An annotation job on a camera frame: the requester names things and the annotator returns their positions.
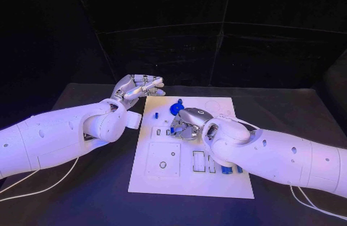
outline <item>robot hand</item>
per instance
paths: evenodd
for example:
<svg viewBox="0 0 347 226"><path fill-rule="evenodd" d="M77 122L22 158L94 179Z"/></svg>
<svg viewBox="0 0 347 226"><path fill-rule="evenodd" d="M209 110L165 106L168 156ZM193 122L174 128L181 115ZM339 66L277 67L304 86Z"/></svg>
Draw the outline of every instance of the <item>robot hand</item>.
<svg viewBox="0 0 347 226"><path fill-rule="evenodd" d="M54 167L117 141L139 128L142 115L128 111L139 97L165 95L162 77L128 75L99 103L32 116L0 131L0 179Z"/></svg>
<svg viewBox="0 0 347 226"><path fill-rule="evenodd" d="M162 77L148 75L126 75L115 86L112 98L122 102L129 109L144 96L164 96L165 91Z"/></svg>
<svg viewBox="0 0 347 226"><path fill-rule="evenodd" d="M216 163L237 164L249 173L282 184L324 190L347 197L347 150L290 134L249 131L237 118L217 118L201 109L180 110L171 124L172 136L201 138Z"/></svg>

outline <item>gray table surface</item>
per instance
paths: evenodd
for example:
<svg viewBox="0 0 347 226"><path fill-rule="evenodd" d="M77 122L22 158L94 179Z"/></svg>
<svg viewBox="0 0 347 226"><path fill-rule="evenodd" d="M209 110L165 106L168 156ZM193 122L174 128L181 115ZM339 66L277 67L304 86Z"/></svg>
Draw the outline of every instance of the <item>gray table surface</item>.
<svg viewBox="0 0 347 226"><path fill-rule="evenodd" d="M102 101L113 85L68 84L54 110ZM311 89L250 89L172 86L168 96L232 97L236 116L264 129L347 147L346 135ZM130 109L144 112L142 98ZM303 206L290 186L250 175L255 199L129 193L139 130L80 158L48 192L0 202L0 225L346 225L346 221ZM39 191L64 176L73 161L39 171L0 195ZM305 189L314 204L347 215L347 199Z"/></svg>

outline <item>white board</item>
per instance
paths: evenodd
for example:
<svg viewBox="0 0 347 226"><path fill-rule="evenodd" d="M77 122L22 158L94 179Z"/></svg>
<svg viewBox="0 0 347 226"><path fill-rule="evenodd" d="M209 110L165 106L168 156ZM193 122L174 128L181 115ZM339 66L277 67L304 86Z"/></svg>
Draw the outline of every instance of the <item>white board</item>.
<svg viewBox="0 0 347 226"><path fill-rule="evenodd" d="M235 165L233 174L223 174L203 142L167 135L175 117L170 108L180 98L184 107L204 109L214 117L236 116L232 98L146 98L129 192L255 198L249 173L239 173Z"/></svg>

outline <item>white robotic arm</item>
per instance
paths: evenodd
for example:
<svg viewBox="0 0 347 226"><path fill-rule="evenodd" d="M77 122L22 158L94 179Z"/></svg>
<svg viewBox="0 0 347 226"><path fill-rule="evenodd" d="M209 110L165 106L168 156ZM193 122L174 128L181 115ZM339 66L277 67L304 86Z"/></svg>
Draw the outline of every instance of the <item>white robotic arm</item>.
<svg viewBox="0 0 347 226"><path fill-rule="evenodd" d="M165 95L164 79L128 75L112 98L32 116L0 131L0 178L54 167L115 142L125 128L139 128L142 115L128 111L139 97Z"/></svg>
<svg viewBox="0 0 347 226"><path fill-rule="evenodd" d="M240 122L246 123L187 108L172 122L172 135L190 140L200 135L220 165L232 167L236 163L271 181L347 197L347 150L258 127L249 131Z"/></svg>

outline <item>cable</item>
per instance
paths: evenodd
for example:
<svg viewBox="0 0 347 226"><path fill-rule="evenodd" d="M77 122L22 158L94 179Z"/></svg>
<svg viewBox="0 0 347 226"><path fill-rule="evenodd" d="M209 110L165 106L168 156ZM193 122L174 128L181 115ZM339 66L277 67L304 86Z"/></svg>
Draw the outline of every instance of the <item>cable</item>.
<svg viewBox="0 0 347 226"><path fill-rule="evenodd" d="M18 185L21 182L23 182L39 170L37 170L31 175L28 175L22 180L19 180L12 186L9 186L5 190L0 191L5 192L9 188L12 188L15 185Z"/></svg>
<svg viewBox="0 0 347 226"><path fill-rule="evenodd" d="M74 167L76 167L77 162L78 162L78 158L76 159L74 165L73 165L70 171L67 172L65 176L63 177L63 179L61 179L50 188L47 188L47 189L44 189L42 191L38 191L38 192L32 192L32 193L28 193L28 194L22 194L22 195L19 195L19 196L13 196L13 197L3 198L3 199L0 200L0 202L5 201L5 200L9 200L9 199L13 199L13 198L18 198L18 197L26 197L26 196L31 196L31 195L35 195L35 194L38 194L38 193L42 193L42 192L48 191L48 190L50 190L54 186L57 186L57 184L67 178L70 172L73 171L73 169L74 169Z"/></svg>
<svg viewBox="0 0 347 226"><path fill-rule="evenodd" d="M308 201L310 201L310 198L308 198L308 196L305 195L305 193L304 193L304 191L301 190L301 192L303 192L303 194L304 194L304 196L305 196L305 198L308 199ZM316 210L318 210L318 211L321 211L323 213L326 213L326 214L329 214L329 215L331 215L331 216L336 216L336 217L339 217L339 218L342 218L342 219L344 219L344 220L347 220L347 217L346 216L342 216L342 215L339 215L339 214L334 214L334 213L331 213L331 212L329 212L329 211L326 211L326 210L323 210L323 209L320 209L318 207L316 207L316 206L311 206L311 205L308 205L308 204L305 204L304 202L301 202L301 200L297 198L297 196L295 196L295 192L294 192L294 190L292 190L292 186L291 186L291 193L292 193L292 195L294 195L294 197L295 197L295 199L298 200L298 202L301 203L301 204L304 204L305 206L308 206L310 208L313 208L313 209L316 209Z"/></svg>

